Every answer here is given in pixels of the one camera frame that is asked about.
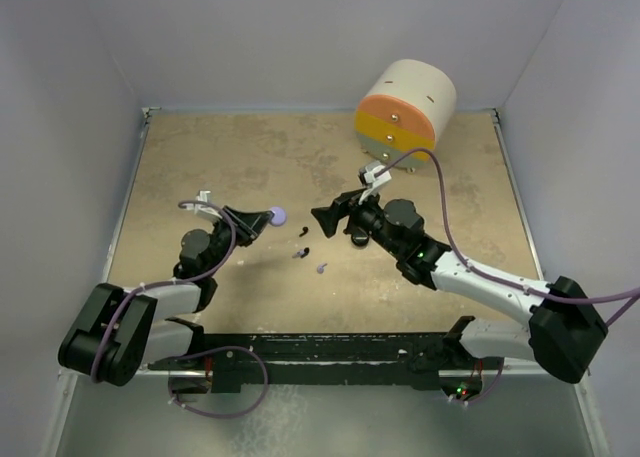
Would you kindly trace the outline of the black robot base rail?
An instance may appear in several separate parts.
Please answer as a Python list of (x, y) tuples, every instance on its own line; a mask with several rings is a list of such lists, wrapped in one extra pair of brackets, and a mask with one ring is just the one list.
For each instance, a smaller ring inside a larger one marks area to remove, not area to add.
[(245, 384), (306, 386), (404, 386), (414, 390), (454, 389), (469, 379), (481, 387), (480, 369), (500, 367), (497, 357), (477, 359), (456, 333), (204, 334), (188, 358), (166, 358), (154, 371), (178, 376), (212, 373), (214, 393), (236, 393)]

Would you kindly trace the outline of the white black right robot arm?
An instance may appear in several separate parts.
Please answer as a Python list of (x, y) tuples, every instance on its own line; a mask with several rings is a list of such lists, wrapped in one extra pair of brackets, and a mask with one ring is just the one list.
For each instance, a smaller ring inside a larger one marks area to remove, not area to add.
[(429, 236), (414, 203), (360, 198), (345, 192), (311, 214), (328, 238), (340, 220), (345, 233), (364, 233), (396, 261), (414, 285), (461, 295), (512, 319), (511, 324), (475, 319), (445, 343), (446, 360), (467, 368), (478, 358), (534, 361), (551, 376), (579, 383), (608, 334), (608, 327), (580, 285), (560, 277), (549, 283), (516, 277), (459, 257), (451, 245)]

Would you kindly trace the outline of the purple round earbud charging case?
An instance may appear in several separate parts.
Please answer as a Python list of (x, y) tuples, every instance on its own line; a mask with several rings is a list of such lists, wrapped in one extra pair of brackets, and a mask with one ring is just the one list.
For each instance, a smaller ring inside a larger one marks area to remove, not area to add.
[(273, 206), (269, 209), (271, 213), (270, 225), (274, 227), (281, 227), (287, 222), (287, 213), (286, 211), (279, 206)]

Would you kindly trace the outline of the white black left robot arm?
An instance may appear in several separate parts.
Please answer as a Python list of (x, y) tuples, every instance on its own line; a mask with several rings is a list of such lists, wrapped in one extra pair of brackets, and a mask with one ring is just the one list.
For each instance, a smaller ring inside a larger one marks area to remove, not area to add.
[(179, 317), (212, 302), (218, 287), (214, 274), (236, 247), (251, 245), (275, 213), (196, 201), (180, 206), (210, 220), (212, 228), (193, 229), (181, 238), (178, 262), (167, 280), (135, 288), (96, 285), (59, 346), (62, 367), (123, 386), (143, 364), (170, 357), (184, 369), (202, 364), (206, 346), (196, 338), (195, 326)]

